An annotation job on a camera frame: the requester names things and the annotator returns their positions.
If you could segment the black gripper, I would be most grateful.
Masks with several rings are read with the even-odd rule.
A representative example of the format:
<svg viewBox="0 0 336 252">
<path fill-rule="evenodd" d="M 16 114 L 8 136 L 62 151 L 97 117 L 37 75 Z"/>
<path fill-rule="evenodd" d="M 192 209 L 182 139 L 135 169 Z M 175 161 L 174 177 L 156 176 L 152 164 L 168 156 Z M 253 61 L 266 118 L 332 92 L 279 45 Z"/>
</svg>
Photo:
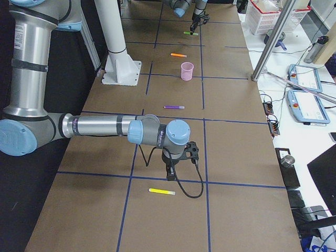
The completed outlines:
<svg viewBox="0 0 336 252">
<path fill-rule="evenodd" d="M 194 33 L 196 28 L 205 22 L 205 10 L 195 9 L 192 16 L 192 24 L 190 26 L 190 32 Z"/>
<path fill-rule="evenodd" d="M 181 155 L 171 154 L 168 150 L 162 151 L 162 160 L 166 165 L 166 178 L 168 181 L 176 181 L 176 173 L 174 166 L 180 161 Z"/>
</svg>

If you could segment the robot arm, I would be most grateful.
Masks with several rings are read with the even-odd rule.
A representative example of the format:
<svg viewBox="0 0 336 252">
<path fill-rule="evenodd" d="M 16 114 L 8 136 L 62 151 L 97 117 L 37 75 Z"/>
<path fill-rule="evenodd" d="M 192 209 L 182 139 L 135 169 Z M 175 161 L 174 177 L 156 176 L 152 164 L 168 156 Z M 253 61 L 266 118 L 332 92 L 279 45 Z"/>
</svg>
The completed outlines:
<svg viewBox="0 0 336 252">
<path fill-rule="evenodd" d="M 125 136 L 135 144 L 162 150 L 167 179 L 177 179 L 175 165 L 187 158 L 190 127 L 183 120 L 161 124 L 152 115 L 74 116 L 44 109 L 51 32 L 79 31 L 80 1 L 10 1 L 15 19 L 9 105 L 1 120 L 1 151 L 22 156 L 61 138 L 75 135 Z"/>
<path fill-rule="evenodd" d="M 191 0 L 164 0 L 163 4 L 169 6 L 177 17 L 183 17 L 193 1 Z M 209 21 L 209 14 L 206 13 L 207 1 L 195 0 L 192 24 L 190 25 L 189 35 L 195 35 L 198 26 L 202 26 Z"/>
</svg>

